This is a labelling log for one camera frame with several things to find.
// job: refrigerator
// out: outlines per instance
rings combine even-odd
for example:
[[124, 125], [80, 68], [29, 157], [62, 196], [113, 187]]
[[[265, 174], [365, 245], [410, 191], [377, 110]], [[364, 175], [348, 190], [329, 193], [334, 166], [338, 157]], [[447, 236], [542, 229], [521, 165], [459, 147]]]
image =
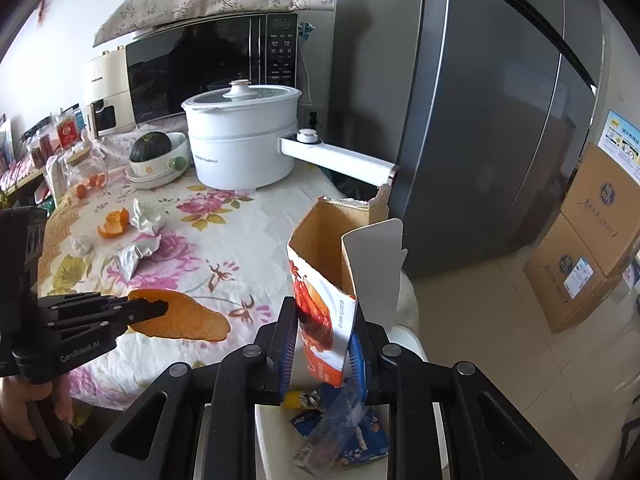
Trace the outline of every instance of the refrigerator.
[[404, 270], [531, 244], [590, 125], [598, 0], [337, 0], [328, 135], [399, 166]]

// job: aluminum foil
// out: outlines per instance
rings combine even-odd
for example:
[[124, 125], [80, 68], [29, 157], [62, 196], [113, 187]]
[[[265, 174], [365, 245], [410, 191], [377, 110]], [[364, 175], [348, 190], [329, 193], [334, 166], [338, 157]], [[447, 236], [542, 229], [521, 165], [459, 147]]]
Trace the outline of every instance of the aluminum foil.
[[157, 236], [161, 227], [164, 225], [164, 219], [160, 216], [160, 213], [148, 203], [134, 198], [133, 215], [129, 219], [129, 223], [141, 233], [149, 236]]
[[122, 277], [130, 281], [142, 258], [148, 258], [160, 247], [160, 237], [138, 240], [118, 251], [116, 260]]

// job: white bowl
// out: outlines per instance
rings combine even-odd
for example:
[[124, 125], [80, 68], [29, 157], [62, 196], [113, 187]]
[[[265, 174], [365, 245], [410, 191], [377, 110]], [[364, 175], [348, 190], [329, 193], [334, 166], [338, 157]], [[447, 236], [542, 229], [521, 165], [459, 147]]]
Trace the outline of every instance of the white bowl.
[[171, 139], [172, 150], [164, 155], [157, 156], [145, 162], [129, 161], [129, 179], [149, 178], [163, 176], [171, 173], [171, 171], [181, 171], [189, 161], [189, 139], [185, 134], [180, 132], [171, 132], [167, 134]]
[[180, 171], [169, 169], [169, 171], [163, 174], [154, 174], [147, 177], [136, 177], [130, 173], [129, 168], [126, 168], [125, 174], [127, 175], [127, 178], [129, 179], [129, 182], [131, 183], [131, 185], [136, 189], [154, 189], [156, 187], [164, 186], [165, 184], [168, 184], [174, 181], [176, 178], [181, 176], [185, 171], [187, 171], [190, 165], [191, 165], [191, 154], [188, 155], [187, 164]]

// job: glass lid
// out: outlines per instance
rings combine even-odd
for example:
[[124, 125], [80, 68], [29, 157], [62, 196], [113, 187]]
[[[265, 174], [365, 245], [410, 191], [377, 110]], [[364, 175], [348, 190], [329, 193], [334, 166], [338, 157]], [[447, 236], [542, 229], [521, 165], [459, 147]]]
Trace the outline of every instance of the glass lid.
[[231, 82], [231, 88], [204, 92], [187, 99], [182, 108], [229, 108], [297, 98], [302, 92], [288, 86], [249, 85], [247, 79]]

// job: power outlet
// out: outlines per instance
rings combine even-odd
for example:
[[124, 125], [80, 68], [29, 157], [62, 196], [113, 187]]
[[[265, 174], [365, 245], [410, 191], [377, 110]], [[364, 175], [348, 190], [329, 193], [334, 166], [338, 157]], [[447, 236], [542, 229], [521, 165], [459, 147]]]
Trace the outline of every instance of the power outlet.
[[320, 138], [326, 133], [326, 108], [312, 105], [300, 105], [298, 109], [300, 128], [313, 128]]

